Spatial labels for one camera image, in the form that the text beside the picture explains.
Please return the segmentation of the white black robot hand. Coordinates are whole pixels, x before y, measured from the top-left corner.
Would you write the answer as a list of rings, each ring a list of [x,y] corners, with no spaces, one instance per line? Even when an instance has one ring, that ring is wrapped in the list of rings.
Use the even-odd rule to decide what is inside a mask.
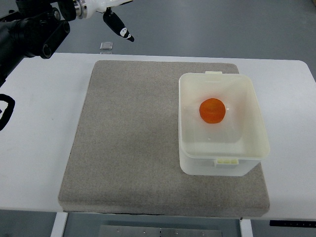
[[[134,37],[130,34],[122,20],[112,11],[113,7],[132,2],[131,0],[86,0],[85,17],[91,17],[95,12],[103,14],[103,21],[118,36],[134,42]]]

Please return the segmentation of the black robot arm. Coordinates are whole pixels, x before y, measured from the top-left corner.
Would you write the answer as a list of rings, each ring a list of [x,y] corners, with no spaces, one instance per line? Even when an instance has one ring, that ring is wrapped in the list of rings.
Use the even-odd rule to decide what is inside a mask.
[[[82,0],[18,0],[17,11],[0,19],[0,82],[26,57],[49,59],[70,32],[69,22],[83,17]]]

